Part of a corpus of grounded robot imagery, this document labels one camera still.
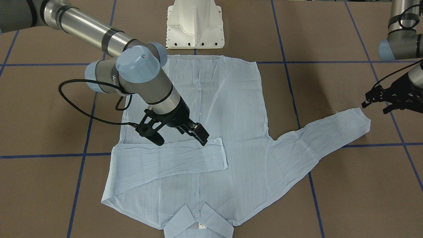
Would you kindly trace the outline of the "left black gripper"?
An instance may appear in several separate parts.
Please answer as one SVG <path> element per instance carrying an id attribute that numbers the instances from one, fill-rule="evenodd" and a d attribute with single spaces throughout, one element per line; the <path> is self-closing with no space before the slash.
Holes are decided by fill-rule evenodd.
<path id="1" fill-rule="evenodd" d="M 400 77 L 393 82 L 396 95 L 395 109 L 412 110 L 423 113 L 422 89 L 417 87 L 408 77 Z"/>

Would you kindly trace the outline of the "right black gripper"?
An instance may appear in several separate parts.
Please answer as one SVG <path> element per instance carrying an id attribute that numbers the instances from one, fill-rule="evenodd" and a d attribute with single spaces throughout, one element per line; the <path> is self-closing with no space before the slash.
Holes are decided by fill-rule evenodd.
<path id="1" fill-rule="evenodd" d="M 210 134 L 201 123 L 192 123 L 190 110 L 183 98 L 177 106 L 169 113 L 158 114 L 158 121 L 168 127 L 176 128 L 180 134 L 187 134 L 184 125 L 188 126 L 188 134 L 194 137 L 202 146 L 207 144 Z"/>

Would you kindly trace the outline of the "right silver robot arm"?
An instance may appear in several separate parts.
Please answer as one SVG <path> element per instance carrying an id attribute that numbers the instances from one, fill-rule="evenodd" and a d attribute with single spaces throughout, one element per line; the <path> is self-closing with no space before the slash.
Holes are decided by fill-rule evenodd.
<path id="1" fill-rule="evenodd" d="M 176 128 L 200 142 L 209 134 L 200 123 L 189 118 L 189 107 L 163 71 L 168 55 L 163 45 L 143 43 L 73 6 L 68 0 L 2 0 L 1 33 L 46 26 L 74 36 L 110 56 L 90 63 L 84 79 L 67 80 L 59 93 L 72 107 L 62 87 L 85 82 L 98 93 L 118 93 L 122 97 L 139 95 L 147 104 L 139 123 L 124 122 L 155 145 L 164 143 L 159 130 Z"/>

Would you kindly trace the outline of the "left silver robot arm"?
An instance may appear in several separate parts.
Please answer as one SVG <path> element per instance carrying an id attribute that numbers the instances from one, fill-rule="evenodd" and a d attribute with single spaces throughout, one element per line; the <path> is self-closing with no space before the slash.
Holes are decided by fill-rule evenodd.
<path id="1" fill-rule="evenodd" d="M 379 42 L 378 54 L 382 61 L 422 58 L 422 34 L 416 32 L 421 22 L 421 0 L 393 0 L 387 24 L 387 38 Z M 422 62 L 382 89 L 381 101 L 388 101 L 387 114 L 393 110 L 412 110 L 422 113 Z"/>

